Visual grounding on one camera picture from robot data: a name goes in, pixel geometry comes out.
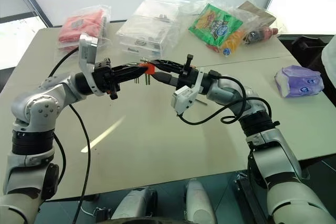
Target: white table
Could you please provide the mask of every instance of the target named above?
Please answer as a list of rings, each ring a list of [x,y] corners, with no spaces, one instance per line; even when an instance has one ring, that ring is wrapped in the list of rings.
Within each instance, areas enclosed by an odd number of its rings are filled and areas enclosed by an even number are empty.
[[[110,25],[111,38],[120,25]],[[57,33],[54,28],[38,32],[0,95],[1,170],[5,170],[5,154],[11,148],[14,120],[11,101],[21,92],[36,88],[49,74],[54,65]],[[332,139],[336,110],[326,96],[321,93],[295,99],[280,97],[274,83],[275,73],[281,67],[298,63],[277,39],[250,48],[241,47],[231,57],[223,58],[187,33],[170,59],[183,63],[188,53],[194,54],[194,65],[216,65],[206,70],[236,76],[265,98],[298,159],[336,153],[336,142]],[[97,58],[107,55],[114,66],[134,61],[113,48]],[[79,71],[75,60],[66,61],[59,72],[69,70]],[[155,80],[145,86],[143,78],[140,84],[122,83],[117,100],[91,95],[74,105],[91,140],[114,125],[114,130],[92,149],[87,195],[246,168],[249,149],[239,123],[223,125],[217,116],[200,126],[186,125],[170,107],[173,92],[173,87]],[[198,121],[218,108],[219,105],[211,102],[196,103],[185,117]],[[86,141],[70,109],[63,110],[55,131],[65,148],[68,164],[53,199],[79,196],[87,162],[87,154],[81,150]],[[54,163],[61,166],[59,150],[55,149]]]

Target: purple tissue pack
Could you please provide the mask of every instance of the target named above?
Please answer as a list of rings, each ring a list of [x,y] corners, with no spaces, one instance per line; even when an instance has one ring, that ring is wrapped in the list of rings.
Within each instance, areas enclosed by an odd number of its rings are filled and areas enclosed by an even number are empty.
[[[274,79],[282,97],[315,95],[324,89],[321,73],[301,66],[282,68]]]

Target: red bag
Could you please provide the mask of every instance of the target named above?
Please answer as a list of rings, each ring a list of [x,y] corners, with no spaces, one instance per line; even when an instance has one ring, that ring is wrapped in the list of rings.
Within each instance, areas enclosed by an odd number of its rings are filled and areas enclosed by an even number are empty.
[[[60,31],[60,43],[78,42],[79,36],[86,33],[89,36],[100,37],[104,23],[103,10],[90,14],[69,17]]]

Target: clear plastic box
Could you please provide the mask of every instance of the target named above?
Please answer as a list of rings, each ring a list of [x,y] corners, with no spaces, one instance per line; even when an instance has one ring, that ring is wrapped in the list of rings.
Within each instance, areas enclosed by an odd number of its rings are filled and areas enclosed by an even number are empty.
[[[140,58],[162,59],[180,36],[179,0],[145,0],[117,32],[123,51]]]

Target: black cable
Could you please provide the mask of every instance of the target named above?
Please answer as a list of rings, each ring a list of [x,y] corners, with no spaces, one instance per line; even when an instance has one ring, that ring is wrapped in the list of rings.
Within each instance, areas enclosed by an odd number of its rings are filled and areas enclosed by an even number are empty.
[[[59,150],[61,151],[62,160],[63,160],[61,175],[59,175],[59,179],[58,179],[58,184],[59,184],[59,183],[61,183],[62,178],[63,178],[64,173],[65,173],[65,168],[67,166],[67,159],[65,157],[65,152],[64,152],[63,146],[62,146],[61,142],[59,141],[58,137],[56,136],[56,134],[54,134],[54,138],[55,138],[55,142],[57,143],[57,145],[59,147]]]
[[[265,99],[260,98],[260,97],[247,97],[247,98],[246,98],[246,101],[248,101],[248,100],[258,100],[258,101],[263,102],[263,103],[266,105],[266,107],[267,107],[269,117],[272,116],[271,107],[270,107],[269,103],[268,103]],[[205,122],[209,121],[210,119],[212,119],[213,117],[215,117],[215,116],[218,115],[219,113],[223,112],[224,110],[228,109],[230,106],[235,105],[235,104],[240,103],[240,102],[243,102],[243,100],[240,99],[240,100],[231,102],[231,103],[229,103],[228,105],[225,105],[224,107],[222,107],[222,108],[220,108],[219,110],[217,110],[217,111],[216,111],[215,113],[213,113],[212,115],[208,116],[206,119],[201,120],[201,121],[199,121],[199,122],[189,122],[189,121],[187,121],[186,119],[183,118],[183,113],[180,114],[180,115],[177,115],[177,116],[178,116],[183,122],[185,122],[186,124],[189,124],[189,125],[200,125],[200,124],[202,124],[202,123],[205,123]]]
[[[53,68],[53,70],[51,71],[51,73],[49,74],[48,77],[51,77],[54,75],[54,73],[56,72],[56,70],[59,68],[59,66],[61,66],[61,64],[68,59],[74,52],[78,51],[78,47],[76,47],[74,50],[68,52],[58,63],[57,65]]]
[[[78,47],[75,48],[74,50],[72,50],[71,52],[67,53],[57,64],[56,66],[52,69],[52,71],[50,72],[48,77],[51,77],[54,75],[54,73],[56,72],[56,70],[59,68],[59,66],[66,60],[68,59],[74,52],[76,52],[78,50]],[[62,181],[62,178],[64,177],[64,173],[65,173],[65,169],[67,166],[67,158],[65,156],[65,152],[64,152],[64,148],[60,142],[60,140],[58,139],[56,133],[54,133],[54,138],[55,138],[55,142],[58,145],[59,150],[61,151],[61,155],[62,155],[62,171],[61,174],[58,178],[58,184]]]
[[[231,123],[234,123],[234,122],[238,121],[238,119],[241,117],[241,115],[245,111],[245,106],[246,106],[246,91],[245,91],[244,86],[241,84],[241,82],[238,81],[235,78],[232,78],[230,76],[220,76],[220,79],[227,79],[227,80],[231,80],[231,81],[237,83],[238,86],[241,89],[242,94],[243,94],[243,99],[242,99],[243,101],[242,101],[242,105],[241,105],[240,112],[238,113],[238,115],[237,116],[224,116],[224,117],[222,117],[220,119],[222,123],[231,124]],[[224,119],[229,119],[229,118],[233,118],[233,119],[231,121],[224,121]]]
[[[82,118],[80,117],[78,112],[75,110],[75,108],[71,104],[69,105],[69,107],[76,114],[80,124],[82,125],[83,131],[84,131],[84,134],[85,134],[85,138],[86,138],[86,142],[87,142],[87,146],[88,146],[88,164],[87,164],[87,168],[86,168],[86,174],[85,174],[85,180],[84,180],[84,184],[83,184],[82,194],[81,194],[80,199],[79,199],[79,203],[78,203],[78,206],[77,206],[75,216],[73,217],[74,219],[72,220],[72,224],[75,224],[76,221],[77,221],[78,215],[79,215],[80,207],[82,206],[82,203],[83,203],[83,200],[84,200],[85,190],[86,190],[86,186],[87,186],[87,183],[88,183],[89,172],[90,172],[90,164],[91,164],[91,148],[90,148],[89,135],[86,131],[86,128],[85,128],[85,125],[83,123]]]
[[[75,48],[74,50],[72,50],[71,52],[67,53],[58,63],[57,65],[53,68],[53,70],[51,71],[50,75],[48,77],[51,77],[55,74],[56,70],[59,68],[59,66],[66,60],[68,59],[74,52],[78,51],[78,47]],[[80,211],[80,207],[83,203],[83,200],[84,200],[84,195],[85,195],[85,191],[86,191],[86,187],[87,187],[87,183],[88,183],[88,178],[89,178],[89,173],[90,173],[90,164],[91,164],[91,148],[90,148],[90,139],[89,139],[89,136],[88,136],[88,133],[87,133],[87,130],[85,128],[85,125],[83,123],[83,120],[82,118],[80,117],[79,113],[76,111],[76,109],[70,104],[69,107],[72,109],[72,111],[75,113],[75,115],[77,116],[81,126],[82,126],[82,129],[84,131],[84,135],[85,135],[85,138],[86,138],[86,141],[87,141],[87,147],[88,147],[88,164],[87,164],[87,169],[86,169],[86,174],[85,174],[85,180],[84,180],[84,184],[83,184],[83,189],[82,189],[82,193],[81,193],[81,196],[80,196],[80,200],[79,200],[79,204],[78,204],[78,207],[77,207],[77,210],[76,210],[76,213],[75,213],[75,216],[74,216],[74,219],[72,221],[72,223],[76,223],[77,221],[77,218],[78,218],[78,215],[79,215],[79,211]],[[64,149],[63,149],[63,146],[61,144],[61,142],[59,141],[58,137],[56,136],[56,134],[54,134],[55,136],[55,141],[62,153],[62,159],[63,159],[63,168],[62,168],[62,172],[61,172],[61,175],[60,175],[60,178],[59,178],[59,182],[61,181],[61,179],[63,178],[63,175],[64,175],[64,172],[65,172],[65,167],[66,167],[66,156],[65,156],[65,153],[64,153]]]

